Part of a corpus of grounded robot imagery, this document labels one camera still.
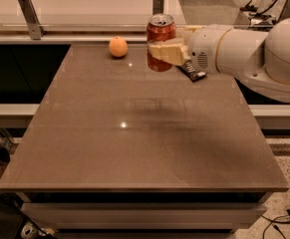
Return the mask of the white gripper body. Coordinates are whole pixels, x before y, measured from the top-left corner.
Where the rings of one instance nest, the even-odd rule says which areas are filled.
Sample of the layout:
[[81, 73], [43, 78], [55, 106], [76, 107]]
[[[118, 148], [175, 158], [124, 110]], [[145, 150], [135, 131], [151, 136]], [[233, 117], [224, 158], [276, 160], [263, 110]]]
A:
[[208, 25], [196, 30], [188, 41], [191, 63], [198, 71], [217, 74], [217, 52], [220, 42], [227, 32], [232, 30], [228, 25]]

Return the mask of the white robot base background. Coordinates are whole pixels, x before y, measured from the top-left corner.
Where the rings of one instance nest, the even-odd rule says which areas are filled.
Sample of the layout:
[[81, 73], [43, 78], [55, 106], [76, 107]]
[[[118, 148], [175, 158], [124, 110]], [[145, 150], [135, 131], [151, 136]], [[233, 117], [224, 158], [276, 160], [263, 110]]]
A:
[[279, 23], [278, 18], [286, 1], [276, 15], [271, 12], [279, 1], [280, 0], [260, 0], [258, 4], [254, 4], [253, 1], [250, 0], [239, 8], [234, 26], [240, 29], [260, 29], [262, 31], [268, 31]]

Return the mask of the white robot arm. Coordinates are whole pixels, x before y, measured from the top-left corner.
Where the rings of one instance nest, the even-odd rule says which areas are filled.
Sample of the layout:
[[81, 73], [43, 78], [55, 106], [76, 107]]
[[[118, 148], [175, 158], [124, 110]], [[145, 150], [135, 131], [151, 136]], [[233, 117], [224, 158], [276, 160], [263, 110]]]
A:
[[225, 74], [266, 98], [290, 104], [290, 18], [270, 31], [230, 25], [179, 28], [168, 40], [147, 42], [155, 71], [179, 67], [192, 81]]

